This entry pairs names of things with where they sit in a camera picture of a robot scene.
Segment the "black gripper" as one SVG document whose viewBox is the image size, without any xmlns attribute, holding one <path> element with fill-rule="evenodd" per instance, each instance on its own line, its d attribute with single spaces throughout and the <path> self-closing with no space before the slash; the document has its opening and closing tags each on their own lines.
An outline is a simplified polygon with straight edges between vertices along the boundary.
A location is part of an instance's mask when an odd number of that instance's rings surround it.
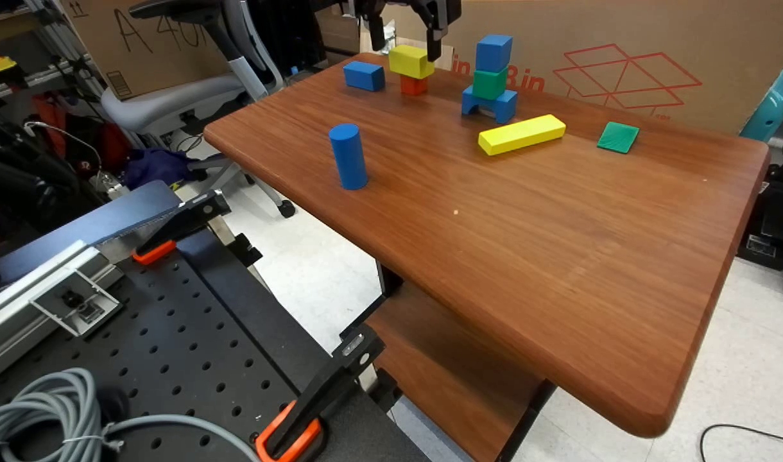
<svg viewBox="0 0 783 462">
<path fill-rule="evenodd" d="M 427 54 L 431 61 L 443 57 L 443 35 L 446 27 L 446 18 L 463 14 L 463 0 L 355 0 L 355 12 L 368 14 L 372 50 L 385 48 L 385 5 L 408 5 L 422 18 L 427 27 Z"/>
</svg>

